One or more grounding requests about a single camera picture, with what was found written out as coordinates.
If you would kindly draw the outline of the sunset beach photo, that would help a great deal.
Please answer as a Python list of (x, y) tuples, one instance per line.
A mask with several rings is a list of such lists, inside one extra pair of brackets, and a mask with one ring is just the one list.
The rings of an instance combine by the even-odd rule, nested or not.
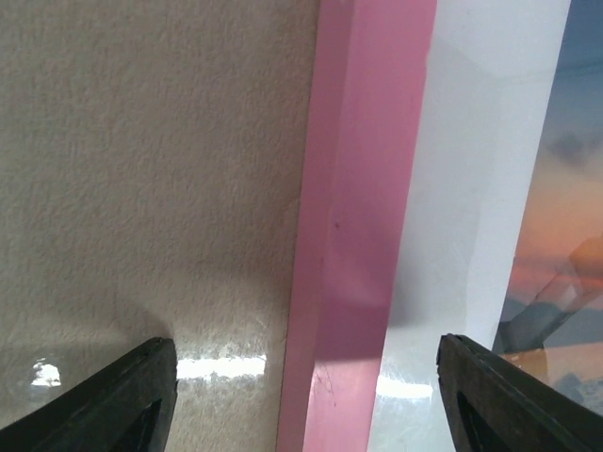
[(602, 410), (602, 5), (570, 4), (493, 351)]

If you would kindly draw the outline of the pink picture frame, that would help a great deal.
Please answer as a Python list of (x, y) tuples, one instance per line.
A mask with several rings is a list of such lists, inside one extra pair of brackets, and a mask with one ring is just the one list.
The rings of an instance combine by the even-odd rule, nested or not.
[(436, 352), (491, 346), (565, 1), (324, 1), (280, 451), (449, 451)]

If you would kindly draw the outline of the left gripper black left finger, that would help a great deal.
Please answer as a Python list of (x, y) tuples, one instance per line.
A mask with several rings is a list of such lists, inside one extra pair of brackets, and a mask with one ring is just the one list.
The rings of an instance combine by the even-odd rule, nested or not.
[(1, 429), (3, 451), (163, 451), (177, 398), (172, 339), (155, 337)]

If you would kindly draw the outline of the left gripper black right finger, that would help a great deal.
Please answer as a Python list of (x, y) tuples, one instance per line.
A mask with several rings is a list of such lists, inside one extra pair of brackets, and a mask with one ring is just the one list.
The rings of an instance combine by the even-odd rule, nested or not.
[(600, 451), (602, 416), (472, 339), (441, 337), (437, 373), (457, 451)]

